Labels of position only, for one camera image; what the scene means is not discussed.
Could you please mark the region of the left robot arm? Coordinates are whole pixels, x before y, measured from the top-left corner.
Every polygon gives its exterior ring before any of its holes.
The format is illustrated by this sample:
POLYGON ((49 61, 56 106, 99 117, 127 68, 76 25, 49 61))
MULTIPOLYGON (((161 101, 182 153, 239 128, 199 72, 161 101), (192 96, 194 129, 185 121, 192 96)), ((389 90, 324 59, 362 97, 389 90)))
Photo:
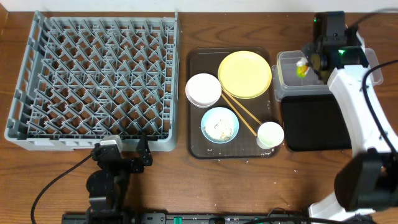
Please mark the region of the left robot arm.
POLYGON ((140 174, 153 163, 148 139, 143 134, 136 146, 138 156, 124 159, 123 143, 118 135, 106 136, 96 143, 91 156, 100 170, 92 173, 86 188, 90 208, 86 212, 87 223, 138 223, 139 215, 124 208, 124 199, 132 174, 140 174))

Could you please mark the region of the light blue bowl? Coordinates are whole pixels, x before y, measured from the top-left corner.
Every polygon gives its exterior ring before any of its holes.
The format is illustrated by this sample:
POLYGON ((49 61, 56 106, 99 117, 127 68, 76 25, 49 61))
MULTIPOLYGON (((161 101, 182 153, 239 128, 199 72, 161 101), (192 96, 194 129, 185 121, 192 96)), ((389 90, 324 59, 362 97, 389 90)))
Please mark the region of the light blue bowl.
POLYGON ((210 110, 208 110, 202 117, 201 119, 201 131, 204 135, 204 137, 207 138, 207 140, 216 143, 216 144, 224 144, 227 142, 232 141, 236 135, 238 134, 239 131, 239 121, 238 121, 238 117, 229 109, 224 108, 224 107, 216 107, 216 108, 212 108, 210 110), (205 134, 205 123, 210 119, 210 118, 214 118, 214 117, 222 117, 222 118, 228 118, 233 124, 234 124, 234 133, 233 136, 231 137, 230 140, 225 141, 225 142, 216 142, 211 140, 206 134, 205 134))

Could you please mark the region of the rice food waste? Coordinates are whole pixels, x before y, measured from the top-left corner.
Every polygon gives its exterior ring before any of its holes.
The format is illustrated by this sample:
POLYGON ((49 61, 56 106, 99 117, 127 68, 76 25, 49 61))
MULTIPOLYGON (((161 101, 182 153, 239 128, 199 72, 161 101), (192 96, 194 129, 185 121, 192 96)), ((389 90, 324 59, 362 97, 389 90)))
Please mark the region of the rice food waste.
POLYGON ((213 141, 225 142, 234 133, 234 124, 228 118, 214 117, 205 123, 205 134, 213 141))

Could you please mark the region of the green snack wrapper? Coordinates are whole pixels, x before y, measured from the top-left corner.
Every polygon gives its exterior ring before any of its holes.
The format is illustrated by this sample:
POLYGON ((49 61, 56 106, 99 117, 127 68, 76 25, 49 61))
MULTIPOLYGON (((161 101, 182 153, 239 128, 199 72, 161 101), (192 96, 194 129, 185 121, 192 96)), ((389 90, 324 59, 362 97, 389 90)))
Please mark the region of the green snack wrapper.
POLYGON ((307 73, 309 71, 309 68, 307 65, 302 65, 298 66, 296 69, 296 74, 299 78, 304 79, 307 76, 307 73))

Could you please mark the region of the white napkin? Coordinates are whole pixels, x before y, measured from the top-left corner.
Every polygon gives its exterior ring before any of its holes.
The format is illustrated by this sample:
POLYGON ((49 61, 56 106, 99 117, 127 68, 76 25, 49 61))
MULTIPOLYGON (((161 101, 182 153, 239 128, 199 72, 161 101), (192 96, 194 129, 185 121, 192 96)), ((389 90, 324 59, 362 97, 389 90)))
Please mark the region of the white napkin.
POLYGON ((297 63, 296 66, 304 67, 308 65, 308 60, 305 57, 302 57, 297 63))

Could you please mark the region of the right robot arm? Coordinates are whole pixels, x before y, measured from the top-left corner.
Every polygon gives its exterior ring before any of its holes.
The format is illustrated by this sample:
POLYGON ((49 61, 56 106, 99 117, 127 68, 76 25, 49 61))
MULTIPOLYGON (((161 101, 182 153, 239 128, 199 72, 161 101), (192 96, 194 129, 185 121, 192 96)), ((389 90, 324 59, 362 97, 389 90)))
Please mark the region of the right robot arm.
POLYGON ((337 174, 334 191, 308 208, 312 223, 344 223, 357 215, 397 206, 397 134, 389 124, 370 76, 359 23, 350 26, 343 11, 318 12, 313 42, 302 52, 308 65, 335 97, 351 139, 352 160, 337 174))

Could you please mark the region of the white cup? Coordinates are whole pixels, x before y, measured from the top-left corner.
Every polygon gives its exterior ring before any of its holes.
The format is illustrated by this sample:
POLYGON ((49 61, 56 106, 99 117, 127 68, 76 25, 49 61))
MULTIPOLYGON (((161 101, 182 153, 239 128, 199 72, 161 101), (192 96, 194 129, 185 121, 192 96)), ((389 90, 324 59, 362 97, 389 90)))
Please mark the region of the white cup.
POLYGON ((281 125, 275 122, 266 122, 260 125, 257 131, 256 143, 262 149, 271 149, 282 143, 284 130, 281 125))

